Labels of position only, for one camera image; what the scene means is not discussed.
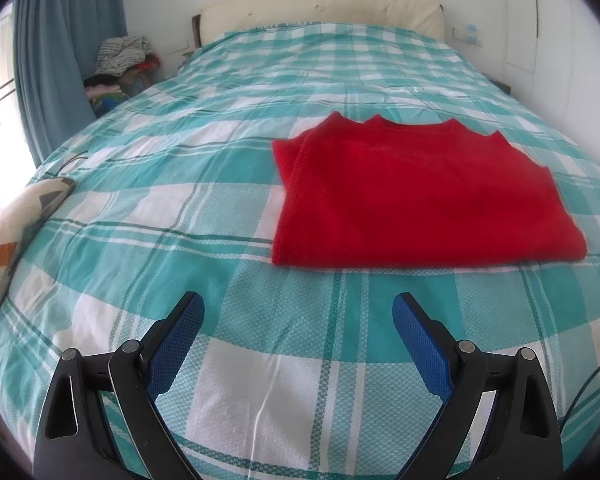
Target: curtain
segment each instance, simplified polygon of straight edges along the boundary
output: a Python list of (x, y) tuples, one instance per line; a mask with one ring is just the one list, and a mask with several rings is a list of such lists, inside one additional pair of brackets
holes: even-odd
[(14, 78), (36, 166), (95, 120), (82, 80), (100, 44), (126, 35), (122, 0), (15, 0)]

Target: screw head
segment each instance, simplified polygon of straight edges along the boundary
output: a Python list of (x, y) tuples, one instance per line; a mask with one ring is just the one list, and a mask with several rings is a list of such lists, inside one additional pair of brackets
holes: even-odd
[(463, 339), (461, 342), (458, 343), (458, 348), (461, 352), (464, 352), (465, 354), (470, 354), (471, 352), (475, 351), (475, 345), (471, 341), (467, 341), (466, 339)]
[(522, 357), (527, 361), (533, 361), (536, 358), (536, 353), (531, 348), (523, 348), (520, 351), (520, 354), (522, 354)]
[(122, 343), (122, 351), (125, 354), (132, 354), (136, 350), (140, 348), (140, 343), (135, 339), (130, 339), (129, 341), (125, 341)]
[(75, 357), (75, 348), (67, 348), (62, 352), (61, 358), (63, 361), (70, 361)]

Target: pile of clothes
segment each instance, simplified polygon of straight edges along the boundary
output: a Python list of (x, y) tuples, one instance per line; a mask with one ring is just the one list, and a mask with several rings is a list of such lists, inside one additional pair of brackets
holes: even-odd
[(160, 59), (144, 36), (109, 38), (102, 42), (94, 75), (84, 89), (96, 117), (156, 82)]

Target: wall socket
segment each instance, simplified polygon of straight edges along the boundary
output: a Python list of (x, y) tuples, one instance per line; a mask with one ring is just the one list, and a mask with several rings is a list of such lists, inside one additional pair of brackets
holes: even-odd
[(478, 30), (475, 25), (467, 25), (465, 28), (454, 27), (451, 30), (451, 35), (456, 40), (464, 41), (475, 46), (482, 46), (482, 41), (478, 35)]

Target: red cloth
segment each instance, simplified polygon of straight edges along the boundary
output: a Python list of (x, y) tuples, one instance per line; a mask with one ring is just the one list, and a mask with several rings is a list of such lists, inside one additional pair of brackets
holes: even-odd
[(361, 124), (334, 112), (272, 149), (286, 189), (275, 265), (492, 266), (586, 255), (549, 169), (500, 132), (483, 136), (456, 120)]
[(139, 68), (140, 70), (149, 70), (151, 68), (160, 68), (160, 59), (154, 56), (154, 54), (148, 54), (144, 61), (141, 61), (137, 65), (134, 65), (134, 68)]

